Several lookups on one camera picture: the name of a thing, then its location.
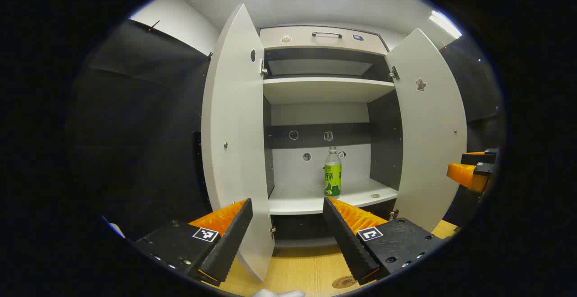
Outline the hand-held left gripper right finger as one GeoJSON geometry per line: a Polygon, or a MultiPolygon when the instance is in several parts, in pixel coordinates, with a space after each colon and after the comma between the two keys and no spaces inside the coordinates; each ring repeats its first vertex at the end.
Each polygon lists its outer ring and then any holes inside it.
{"type": "Polygon", "coordinates": [[[324,197],[323,218],[360,285],[418,264],[444,243],[406,218],[387,221],[332,197],[324,197]]]}

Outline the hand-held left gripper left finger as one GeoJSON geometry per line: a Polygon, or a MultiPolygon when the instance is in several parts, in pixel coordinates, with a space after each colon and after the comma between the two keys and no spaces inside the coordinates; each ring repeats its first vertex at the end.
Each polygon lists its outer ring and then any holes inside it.
{"type": "Polygon", "coordinates": [[[247,198],[189,223],[173,220],[136,240],[135,247],[171,272],[219,286],[252,219],[247,198]]]}

